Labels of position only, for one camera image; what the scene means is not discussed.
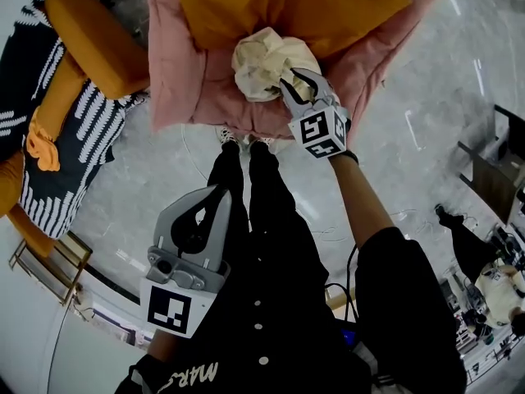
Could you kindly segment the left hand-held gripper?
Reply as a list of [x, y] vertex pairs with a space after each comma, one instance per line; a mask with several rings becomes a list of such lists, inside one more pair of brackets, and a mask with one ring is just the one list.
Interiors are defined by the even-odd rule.
[[[191, 338], [231, 272], [222, 252], [231, 215], [230, 191], [213, 185], [189, 192], [159, 214], [150, 269], [140, 281], [143, 319]], [[203, 259], [203, 267], [186, 259]]]

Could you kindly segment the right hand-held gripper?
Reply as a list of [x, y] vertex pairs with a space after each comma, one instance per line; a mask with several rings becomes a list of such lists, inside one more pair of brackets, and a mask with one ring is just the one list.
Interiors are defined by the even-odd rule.
[[296, 142], [315, 158], [329, 158], [347, 149], [350, 115], [327, 80], [303, 67], [292, 67], [290, 84], [280, 79], [283, 101], [291, 113], [289, 128]]

